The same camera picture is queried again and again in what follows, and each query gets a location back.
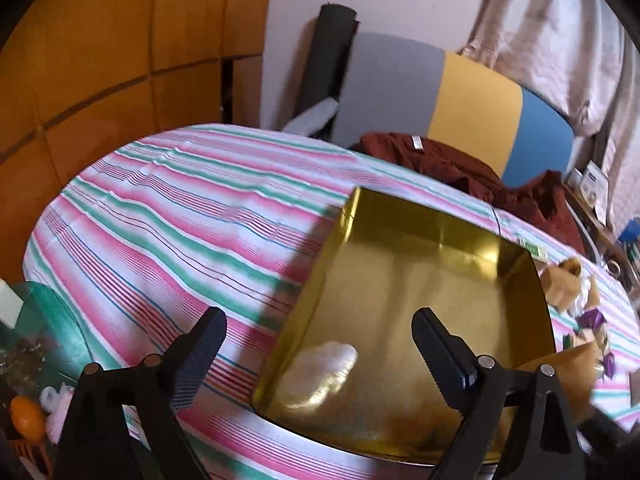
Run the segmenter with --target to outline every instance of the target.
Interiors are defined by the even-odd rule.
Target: orange ball
[[[41,441],[45,434],[45,413],[37,402],[29,397],[17,396],[11,400],[11,422],[14,428],[29,442]]]

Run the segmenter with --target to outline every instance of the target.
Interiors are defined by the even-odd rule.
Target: wooden cabinet
[[[219,121],[225,62],[238,67],[236,115],[257,120],[268,1],[33,2],[0,50],[0,278],[19,278],[35,221],[79,171],[131,140]]]

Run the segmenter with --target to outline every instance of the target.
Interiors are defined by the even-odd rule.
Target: white armrest
[[[337,111],[338,101],[327,97],[290,120],[282,131],[308,137],[322,130]]]

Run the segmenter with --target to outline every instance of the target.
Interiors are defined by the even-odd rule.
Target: tablecloth
[[[182,128],[105,156],[44,210],[24,258],[28,280],[57,291],[87,327],[105,368],[163,352],[209,305],[228,335],[178,418],[213,477],[423,478],[418,466],[355,456],[262,420],[249,406],[261,363],[356,186],[428,205],[560,260],[573,250],[532,226],[404,168],[320,140],[220,124]],[[595,404],[629,428],[626,373],[640,367],[636,315],[620,284],[598,275],[618,362]],[[550,309],[557,345],[574,328]],[[127,412],[134,434],[135,412]]]

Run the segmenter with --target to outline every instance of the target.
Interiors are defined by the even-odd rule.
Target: gold box
[[[555,351],[527,250],[449,214],[357,188],[262,368],[255,411],[328,446],[435,464],[462,419],[412,340],[412,315],[424,306],[475,354],[504,367]],[[275,393],[294,357],[327,341],[358,353],[342,387],[313,408],[279,403]],[[486,463],[499,459],[510,420],[504,410]]]

